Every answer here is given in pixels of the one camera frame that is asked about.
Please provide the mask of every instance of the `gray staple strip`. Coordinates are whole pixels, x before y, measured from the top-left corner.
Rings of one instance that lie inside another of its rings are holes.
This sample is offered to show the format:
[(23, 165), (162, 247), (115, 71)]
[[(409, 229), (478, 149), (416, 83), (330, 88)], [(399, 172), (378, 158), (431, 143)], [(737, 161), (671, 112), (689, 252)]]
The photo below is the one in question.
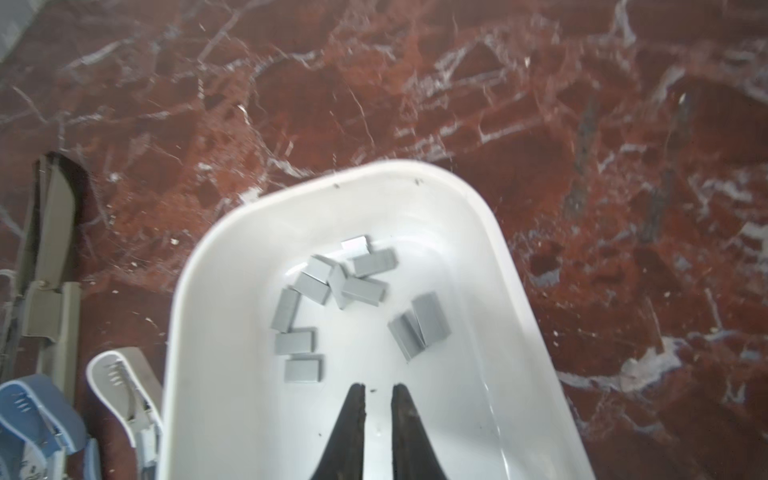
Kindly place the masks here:
[(312, 353), (314, 341), (314, 332), (278, 333), (275, 336), (275, 355)]
[(395, 251), (391, 248), (368, 253), (352, 259), (355, 276), (368, 276), (392, 270), (397, 266)]
[(331, 290), (325, 283), (312, 278), (304, 272), (299, 274), (299, 278), (293, 284), (293, 289), (320, 305), (325, 305)]
[(352, 300), (359, 300), (369, 305), (378, 306), (384, 297), (386, 283), (363, 280), (351, 276), (344, 282), (342, 294)]
[(299, 306), (301, 295), (290, 287), (285, 287), (280, 293), (280, 299), (277, 300), (277, 308), (272, 318), (272, 328), (278, 332), (287, 332), (293, 324), (293, 317), (296, 316), (296, 308)]
[(331, 270), (333, 270), (332, 263), (329, 263), (329, 261), (320, 256), (312, 255), (306, 262), (304, 273), (323, 283), (328, 283), (328, 276), (331, 274)]
[(413, 334), (416, 336), (416, 340), (418, 340), (419, 345), (423, 347), (424, 336), (422, 335), (422, 327), (419, 326), (419, 321), (416, 319), (416, 315), (410, 310), (403, 313), (402, 315), (406, 318), (408, 324), (411, 326), (411, 331), (413, 331)]
[(319, 360), (287, 360), (285, 381), (288, 383), (317, 383), (320, 381)]
[(435, 292), (419, 295), (411, 301), (411, 304), (419, 321), (425, 346), (430, 346), (451, 333)]
[(424, 351), (424, 346), (416, 339), (416, 335), (405, 315), (398, 316), (392, 322), (389, 322), (387, 326), (392, 333), (392, 337), (397, 342), (397, 346), (400, 347), (400, 351), (406, 358), (406, 362), (410, 362), (413, 357)]
[(331, 294), (333, 294), (333, 298), (336, 299), (336, 305), (338, 305), (341, 310), (344, 310), (344, 308), (349, 305), (349, 302), (351, 301), (342, 294), (342, 291), (344, 291), (344, 283), (346, 283), (346, 272), (344, 271), (344, 266), (340, 263), (337, 263), (333, 266), (331, 275), (328, 277), (328, 285), (331, 287)]
[(347, 252), (349, 255), (365, 255), (366, 253), (371, 252), (371, 247), (368, 244), (368, 237), (365, 235), (362, 235), (360, 237), (350, 238), (349, 240), (344, 240), (341, 243), (342, 249)]

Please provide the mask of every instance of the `gray object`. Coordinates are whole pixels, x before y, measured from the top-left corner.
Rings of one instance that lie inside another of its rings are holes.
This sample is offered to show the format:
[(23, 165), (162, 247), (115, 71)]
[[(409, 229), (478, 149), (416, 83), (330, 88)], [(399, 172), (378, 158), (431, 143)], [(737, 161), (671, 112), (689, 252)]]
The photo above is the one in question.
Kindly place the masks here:
[(286, 361), (287, 383), (318, 383), (320, 381), (319, 360), (288, 360)]
[(392, 270), (397, 266), (395, 251), (391, 248), (368, 253), (352, 259), (355, 276), (375, 275), (376, 273)]
[(287, 332), (293, 324), (293, 317), (296, 316), (296, 309), (299, 307), (299, 292), (290, 287), (285, 287), (280, 293), (280, 299), (277, 300), (275, 316), (272, 318), (272, 328), (278, 332)]
[(314, 340), (313, 332), (278, 333), (275, 336), (275, 355), (312, 353)]
[(350, 238), (349, 240), (344, 240), (341, 243), (341, 247), (346, 253), (355, 257), (365, 255), (366, 253), (371, 253), (371, 248), (368, 245), (368, 237), (365, 235)]
[(411, 331), (413, 331), (413, 334), (416, 336), (416, 340), (419, 342), (419, 345), (422, 347), (424, 345), (424, 336), (422, 335), (422, 327), (419, 326), (419, 321), (416, 319), (416, 315), (411, 312), (405, 312), (402, 314), (406, 320), (408, 321), (408, 324), (411, 326)]
[(304, 272), (302, 272), (299, 275), (299, 278), (296, 279), (296, 283), (293, 284), (293, 289), (320, 305), (325, 305), (326, 300), (328, 299), (328, 294), (331, 291), (330, 287), (325, 283), (316, 278), (312, 278)]
[(333, 270), (333, 264), (329, 260), (312, 255), (306, 262), (304, 273), (323, 283), (328, 283), (331, 270)]
[(392, 322), (389, 322), (387, 326), (392, 333), (392, 337), (397, 342), (397, 346), (400, 347), (403, 356), (406, 358), (406, 362), (410, 362), (413, 357), (424, 351), (424, 346), (419, 342), (406, 315), (398, 316)]
[(359, 300), (369, 305), (379, 306), (384, 297), (386, 283), (372, 282), (351, 276), (344, 282), (342, 294), (352, 300)]
[(346, 283), (344, 266), (337, 263), (333, 266), (331, 275), (328, 277), (328, 285), (331, 287), (331, 294), (333, 294), (333, 298), (336, 300), (336, 305), (338, 305), (341, 310), (344, 310), (351, 301), (343, 295), (344, 283)]
[(412, 300), (411, 304), (416, 320), (419, 322), (425, 346), (430, 346), (451, 333), (435, 292), (419, 295)]

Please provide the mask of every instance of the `white plastic tray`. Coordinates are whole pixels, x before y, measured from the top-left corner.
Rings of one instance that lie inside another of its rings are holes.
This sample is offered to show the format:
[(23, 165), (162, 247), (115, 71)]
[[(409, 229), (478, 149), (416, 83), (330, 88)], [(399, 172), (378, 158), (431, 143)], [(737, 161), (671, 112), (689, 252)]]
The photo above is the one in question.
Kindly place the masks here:
[[(369, 235), (399, 266), (376, 308), (303, 299), (323, 381), (285, 384), (269, 329), (306, 258)], [(387, 322), (436, 291), (452, 335), (406, 363)], [(405, 383), (451, 480), (591, 479), (581, 440), (488, 205), (449, 172), (386, 161), (237, 208), (200, 242), (174, 296), (159, 478), (307, 480), (349, 386), (366, 384), (364, 477), (392, 478), (392, 386)]]

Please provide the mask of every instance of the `red marble floor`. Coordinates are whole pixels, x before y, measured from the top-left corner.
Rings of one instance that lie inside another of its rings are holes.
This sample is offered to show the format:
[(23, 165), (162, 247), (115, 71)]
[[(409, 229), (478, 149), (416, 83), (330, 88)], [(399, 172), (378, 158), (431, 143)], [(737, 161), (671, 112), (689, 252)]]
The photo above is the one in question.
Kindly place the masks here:
[(496, 213), (599, 479), (768, 478), (765, 2), (52, 2), (0, 66), (0, 269), (49, 150), (91, 172), (81, 371), (136, 345), (162, 378), (227, 211), (415, 158)]

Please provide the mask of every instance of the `staple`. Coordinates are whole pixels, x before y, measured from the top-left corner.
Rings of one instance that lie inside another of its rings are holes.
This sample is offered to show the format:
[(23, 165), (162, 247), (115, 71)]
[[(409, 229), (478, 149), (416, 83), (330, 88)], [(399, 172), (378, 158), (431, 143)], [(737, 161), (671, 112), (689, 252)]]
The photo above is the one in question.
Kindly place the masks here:
[(350, 238), (349, 240), (344, 240), (341, 243), (341, 247), (345, 253), (354, 257), (365, 255), (366, 253), (371, 253), (371, 247), (370, 247), (370, 244), (368, 243), (368, 237), (366, 237), (365, 235), (361, 235), (360, 237)]
[(275, 336), (275, 355), (312, 353), (314, 341), (314, 332), (278, 333)]
[(400, 347), (400, 351), (402, 351), (403, 356), (406, 358), (406, 362), (410, 362), (413, 357), (424, 351), (424, 345), (419, 342), (406, 315), (398, 316), (389, 322), (387, 326), (392, 337), (397, 342), (397, 346)]
[(315, 280), (319, 280), (323, 283), (328, 283), (328, 277), (333, 270), (333, 264), (330, 260), (327, 260), (319, 255), (312, 255), (306, 262), (304, 273), (311, 276)]
[(417, 296), (411, 301), (411, 305), (425, 346), (430, 346), (451, 333), (435, 292)]
[(287, 360), (286, 383), (318, 383), (320, 381), (319, 360)]
[(363, 280), (351, 276), (344, 282), (342, 295), (352, 300), (359, 300), (369, 305), (379, 306), (384, 297), (386, 283)]
[(336, 299), (336, 305), (341, 310), (344, 310), (347, 305), (352, 301), (351, 299), (343, 295), (344, 283), (346, 282), (346, 272), (344, 266), (337, 263), (333, 266), (330, 276), (328, 277), (328, 285), (331, 287), (331, 294)]
[(293, 284), (293, 289), (320, 305), (325, 305), (331, 290), (325, 283), (304, 272), (299, 274), (299, 278)]
[(296, 308), (299, 306), (299, 292), (285, 287), (280, 293), (280, 299), (277, 300), (277, 308), (272, 318), (272, 328), (278, 332), (287, 332), (293, 324), (293, 318), (296, 316)]
[(355, 267), (355, 276), (364, 277), (376, 273), (392, 270), (397, 266), (395, 251), (391, 248), (367, 253), (352, 259)]

